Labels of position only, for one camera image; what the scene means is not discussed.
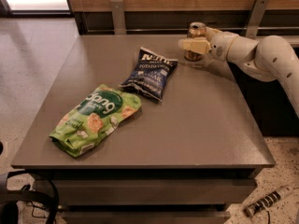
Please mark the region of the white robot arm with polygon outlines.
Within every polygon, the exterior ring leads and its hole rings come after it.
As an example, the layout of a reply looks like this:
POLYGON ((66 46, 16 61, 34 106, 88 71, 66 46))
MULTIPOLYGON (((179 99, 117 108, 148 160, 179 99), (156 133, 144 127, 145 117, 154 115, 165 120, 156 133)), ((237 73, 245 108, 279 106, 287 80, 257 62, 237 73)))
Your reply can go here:
POLYGON ((248 76, 263 82, 277 80, 299 117, 299 59, 290 43, 270 35, 255 40, 210 27, 206 36, 180 39, 181 49, 237 65, 248 76))

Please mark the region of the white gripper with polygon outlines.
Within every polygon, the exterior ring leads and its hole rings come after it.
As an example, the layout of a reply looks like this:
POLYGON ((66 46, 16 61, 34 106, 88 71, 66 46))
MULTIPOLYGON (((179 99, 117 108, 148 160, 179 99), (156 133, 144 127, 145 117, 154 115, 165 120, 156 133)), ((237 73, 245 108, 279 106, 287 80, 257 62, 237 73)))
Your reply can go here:
POLYGON ((230 61, 230 48, 238 38, 237 34, 230 32, 221 32, 221 30, 206 27, 206 39, 204 38, 184 38, 178 41, 181 49, 192 51, 198 54, 210 55, 219 61, 230 61))

